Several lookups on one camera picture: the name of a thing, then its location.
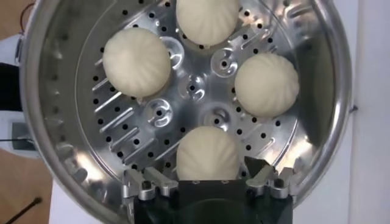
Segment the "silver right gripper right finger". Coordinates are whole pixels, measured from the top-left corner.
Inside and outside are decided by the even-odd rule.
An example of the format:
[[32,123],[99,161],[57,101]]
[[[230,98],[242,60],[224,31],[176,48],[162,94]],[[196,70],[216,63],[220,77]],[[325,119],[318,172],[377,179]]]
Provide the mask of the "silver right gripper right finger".
[[275,199],[286,199],[294,196],[293,168],[284,167],[281,172],[270,165],[264,159],[256,159],[250,156],[244,157],[244,163],[250,177],[246,185],[255,196],[264,195],[266,192]]

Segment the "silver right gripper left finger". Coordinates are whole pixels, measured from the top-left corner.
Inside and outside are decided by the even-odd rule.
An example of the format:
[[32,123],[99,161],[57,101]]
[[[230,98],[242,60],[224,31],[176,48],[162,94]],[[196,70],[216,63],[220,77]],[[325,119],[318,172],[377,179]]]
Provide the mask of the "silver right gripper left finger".
[[178,188],[179,183],[170,180],[154,167],[147,167],[142,172],[135,169],[125,170],[122,176],[122,202],[128,213],[134,213],[134,201],[153,200],[156,189],[164,197],[170,197]]

